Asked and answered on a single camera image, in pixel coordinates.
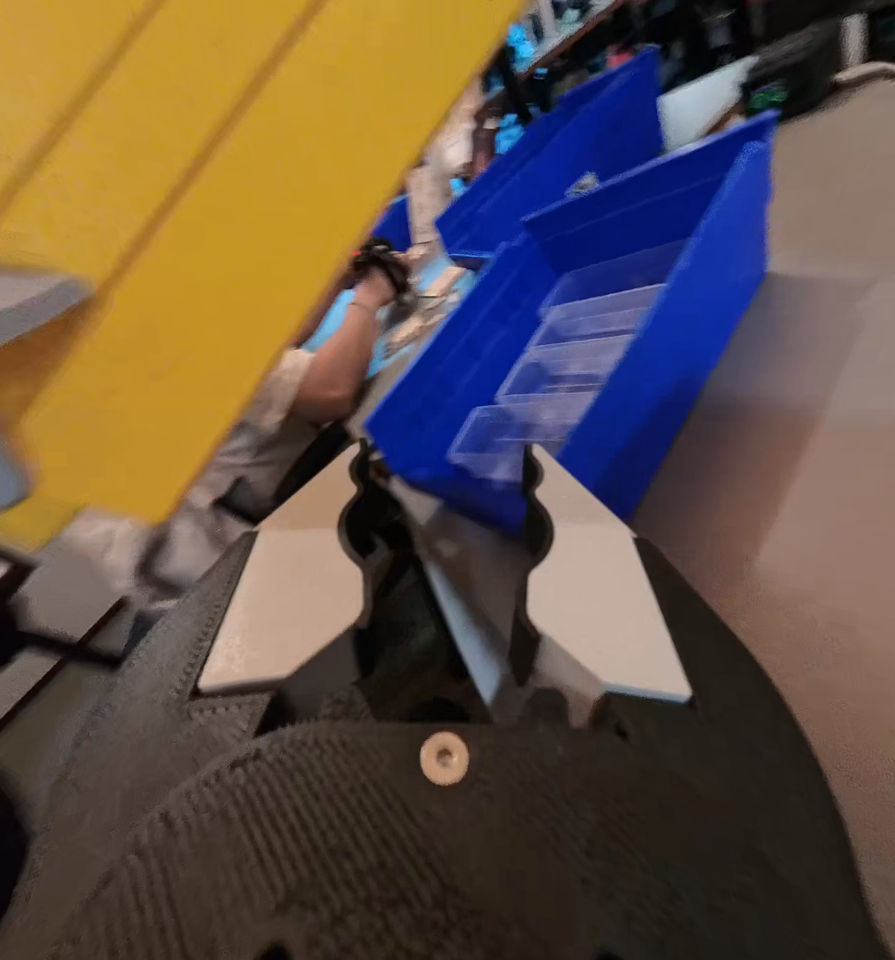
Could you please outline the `blue plastic bin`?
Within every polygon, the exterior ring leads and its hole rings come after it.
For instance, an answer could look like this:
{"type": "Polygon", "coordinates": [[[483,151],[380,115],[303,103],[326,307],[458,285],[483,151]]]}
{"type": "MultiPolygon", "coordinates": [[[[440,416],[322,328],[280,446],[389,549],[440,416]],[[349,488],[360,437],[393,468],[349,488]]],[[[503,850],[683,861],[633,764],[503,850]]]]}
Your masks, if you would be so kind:
{"type": "Polygon", "coordinates": [[[665,145],[659,72],[659,50],[648,46],[565,93],[441,213],[446,255],[478,270],[517,239],[527,217],[561,202],[585,176],[605,183],[656,159],[665,145]]]}
{"type": "Polygon", "coordinates": [[[559,453],[622,520],[644,499],[766,275],[776,111],[528,217],[367,419],[392,473],[468,519],[515,536],[522,480],[465,474],[447,451],[529,349],[562,273],[687,239],[666,289],[559,453]]]}

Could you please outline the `yellow plastic bin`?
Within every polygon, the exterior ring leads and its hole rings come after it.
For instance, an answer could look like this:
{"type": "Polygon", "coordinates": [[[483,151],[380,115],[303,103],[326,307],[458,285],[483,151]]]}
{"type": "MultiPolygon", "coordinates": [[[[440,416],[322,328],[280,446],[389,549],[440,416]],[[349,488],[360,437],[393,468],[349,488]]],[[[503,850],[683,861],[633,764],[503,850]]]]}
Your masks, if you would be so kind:
{"type": "Polygon", "coordinates": [[[525,2],[0,2],[0,270],[92,296],[0,347],[30,494],[166,518],[525,2]]]}

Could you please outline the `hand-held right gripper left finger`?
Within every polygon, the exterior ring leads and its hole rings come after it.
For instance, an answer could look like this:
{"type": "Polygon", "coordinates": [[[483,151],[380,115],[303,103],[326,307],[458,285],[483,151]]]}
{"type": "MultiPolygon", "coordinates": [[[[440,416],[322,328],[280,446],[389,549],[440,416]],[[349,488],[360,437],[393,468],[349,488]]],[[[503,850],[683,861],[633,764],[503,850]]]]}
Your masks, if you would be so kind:
{"type": "Polygon", "coordinates": [[[364,560],[344,523],[366,447],[349,446],[254,531],[198,680],[201,694],[332,694],[359,677],[364,560]]]}

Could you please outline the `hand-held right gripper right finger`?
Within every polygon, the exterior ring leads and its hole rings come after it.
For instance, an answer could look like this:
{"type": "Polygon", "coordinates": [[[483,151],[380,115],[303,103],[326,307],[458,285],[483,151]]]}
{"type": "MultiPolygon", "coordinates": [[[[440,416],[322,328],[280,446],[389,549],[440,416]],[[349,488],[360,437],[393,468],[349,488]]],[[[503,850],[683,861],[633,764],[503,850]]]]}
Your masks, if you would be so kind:
{"type": "Polygon", "coordinates": [[[547,450],[523,451],[528,555],[509,663],[520,687],[569,704],[612,694],[688,704],[692,686],[636,535],[547,450]]]}

